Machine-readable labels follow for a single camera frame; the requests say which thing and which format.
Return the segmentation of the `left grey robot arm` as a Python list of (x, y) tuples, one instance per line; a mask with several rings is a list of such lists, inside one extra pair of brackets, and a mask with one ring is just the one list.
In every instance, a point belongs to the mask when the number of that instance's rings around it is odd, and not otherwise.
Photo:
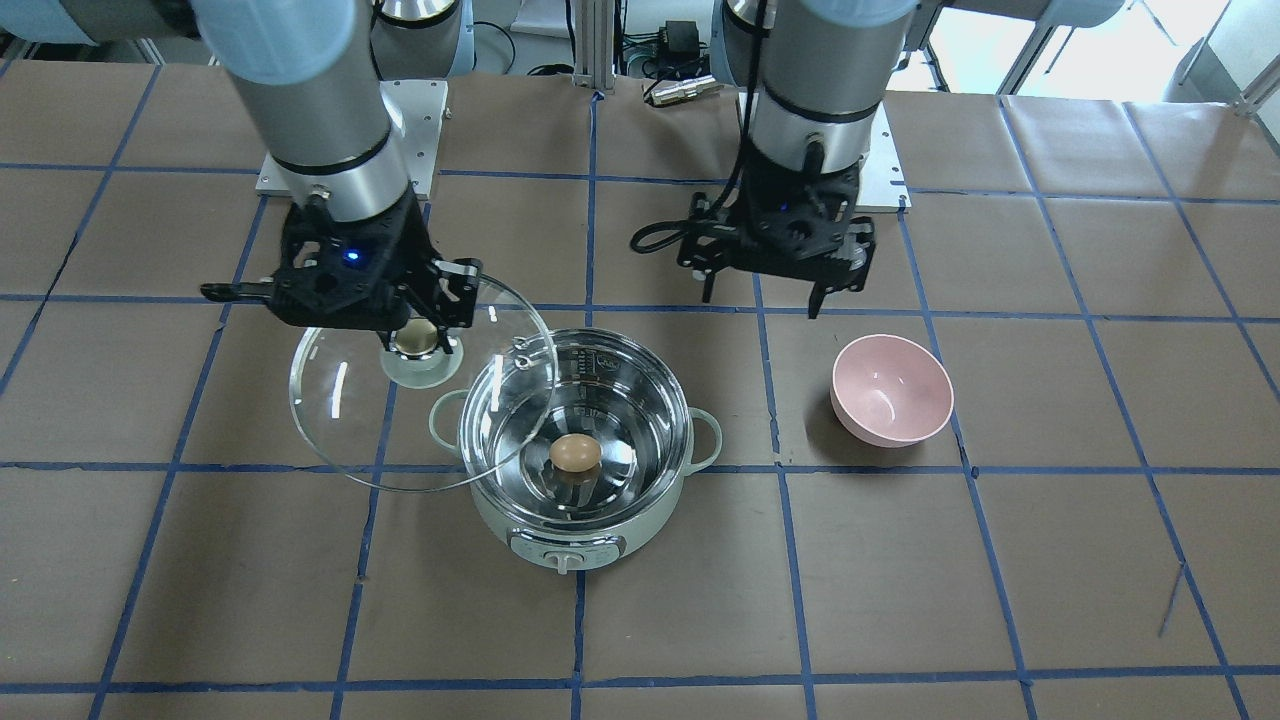
[(709, 302), (728, 269), (804, 281), (806, 311), (859, 292), (877, 249), (858, 213), (874, 119), (916, 14), (938, 1), (754, 1), (754, 20), (731, 1), (722, 17), (748, 37), (730, 83), (744, 90), (739, 150), (717, 199), (692, 197), (685, 218), (637, 231), (631, 250), (676, 246)]

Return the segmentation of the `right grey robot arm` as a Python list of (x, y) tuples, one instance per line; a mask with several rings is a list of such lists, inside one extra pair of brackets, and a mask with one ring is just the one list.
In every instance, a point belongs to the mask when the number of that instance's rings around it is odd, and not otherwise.
[(388, 352), (460, 351), (481, 264), (430, 241), (387, 109), (369, 1), (5, 1), (3, 27), (47, 44), (197, 37), (224, 68), (291, 197), (265, 281), (206, 283), (288, 325), (371, 331)]

